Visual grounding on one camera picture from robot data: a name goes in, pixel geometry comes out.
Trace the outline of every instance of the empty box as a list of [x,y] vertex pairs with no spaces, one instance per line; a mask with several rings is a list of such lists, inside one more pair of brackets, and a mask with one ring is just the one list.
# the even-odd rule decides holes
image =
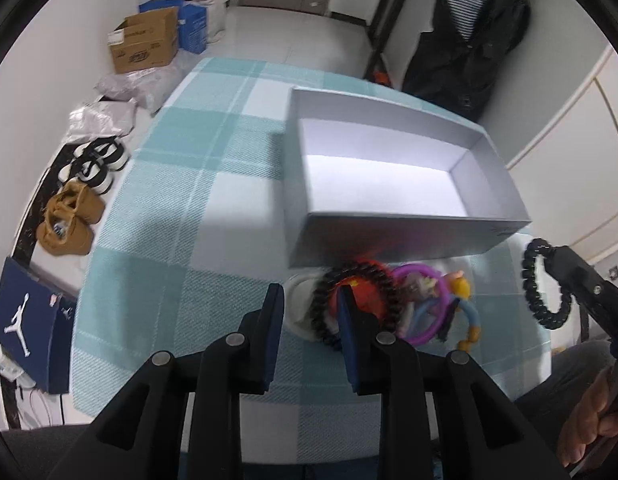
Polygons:
[[283,154],[292,267],[480,254],[530,222],[484,130],[441,112],[292,91]]

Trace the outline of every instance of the blue plaid tablecloth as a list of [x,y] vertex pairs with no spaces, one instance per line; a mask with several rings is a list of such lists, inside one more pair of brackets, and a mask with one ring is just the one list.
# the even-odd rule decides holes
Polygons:
[[[291,88],[398,102],[469,123],[406,94],[332,73],[261,61],[203,59],[135,152],[95,241],[71,355],[75,407],[97,413],[155,351],[203,350],[262,305],[286,266],[281,136]],[[550,337],[529,313],[520,279],[528,234],[480,256],[429,262],[464,270],[482,315],[474,358],[511,397],[550,373]],[[458,316],[445,354],[466,334]],[[245,462],[315,463],[378,450],[380,402],[357,397],[342,356],[283,329],[276,375],[242,399]]]

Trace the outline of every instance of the toy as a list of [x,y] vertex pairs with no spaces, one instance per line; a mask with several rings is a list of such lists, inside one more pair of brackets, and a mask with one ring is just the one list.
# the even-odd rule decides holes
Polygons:
[[457,349],[468,352],[472,344],[475,344],[480,339],[480,314],[469,298],[471,296],[471,284],[469,280],[464,277],[464,272],[459,270],[457,272],[451,272],[444,277],[444,280],[449,286],[449,290],[454,295],[453,304],[455,308],[451,310],[450,317],[445,320],[443,324],[444,330],[438,333],[438,336],[442,340],[446,340],[446,334],[451,327],[451,323],[454,319],[455,312],[461,310],[469,320],[469,330],[467,332],[466,339],[463,339],[458,343]]
[[410,272],[400,286],[400,300],[403,303],[422,303],[429,298],[436,298],[438,280],[423,276],[420,272]]
[[339,333],[327,324],[331,298],[340,285],[351,286],[356,303],[359,303],[358,308],[374,314],[380,320],[383,330],[395,332],[402,306],[390,273],[377,262],[347,262],[327,272],[313,292],[309,309],[311,328],[325,344],[335,350],[342,349]]
[[410,345],[420,346],[432,339],[442,326],[449,308],[449,304],[451,303],[451,294],[449,293],[449,288],[446,281],[442,278],[442,274],[437,270],[426,266],[425,264],[406,264],[393,269],[392,274],[396,282],[403,283],[406,277],[414,272],[418,272],[426,278],[436,280],[436,289],[439,296],[438,298],[429,298],[430,300],[434,300],[438,305],[436,319],[431,326],[420,334],[404,337],[404,340]]
[[471,296],[471,285],[469,280],[464,277],[464,271],[450,272],[444,276],[444,280],[449,286],[449,291],[454,296],[468,300]]
[[[447,310],[447,313],[444,315],[444,319],[445,320],[448,319],[448,317],[453,311],[454,311],[453,309],[449,308]],[[417,334],[415,331],[420,325],[420,320],[422,319],[422,316],[424,316],[425,314],[430,314],[432,316],[436,316],[438,314],[438,299],[437,298],[428,298],[428,300],[422,301],[420,304],[414,305],[413,315],[409,321],[409,326],[405,330],[405,336],[403,337],[403,339],[410,340],[410,339],[414,339],[417,337]]]

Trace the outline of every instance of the black spiral cord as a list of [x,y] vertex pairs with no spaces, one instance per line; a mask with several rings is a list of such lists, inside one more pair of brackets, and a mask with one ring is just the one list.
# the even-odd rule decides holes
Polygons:
[[560,309],[557,312],[551,312],[546,307],[538,292],[538,284],[535,279],[535,259],[538,256],[550,257],[554,250],[553,246],[546,240],[536,238],[526,247],[522,260],[522,287],[524,288],[524,296],[529,303],[529,309],[538,323],[549,330],[556,330],[564,325],[571,312],[571,293],[565,286],[560,286]]
[[382,320],[382,330],[394,333],[402,315],[402,306],[398,300],[398,291],[393,280],[379,265],[372,262],[347,262],[327,272],[317,283],[311,300],[309,316],[311,327],[316,335],[334,350],[342,350],[342,342],[338,334],[332,334],[324,321],[329,297],[336,289],[336,285],[347,278],[359,276],[373,283],[386,305],[386,314]]

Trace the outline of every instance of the human hand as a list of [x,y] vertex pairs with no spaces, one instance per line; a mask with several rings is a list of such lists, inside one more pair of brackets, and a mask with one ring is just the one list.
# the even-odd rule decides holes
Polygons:
[[609,373],[607,368],[598,374],[560,431],[557,454],[564,467],[582,460],[598,436],[618,436],[618,412],[601,415],[609,404]]

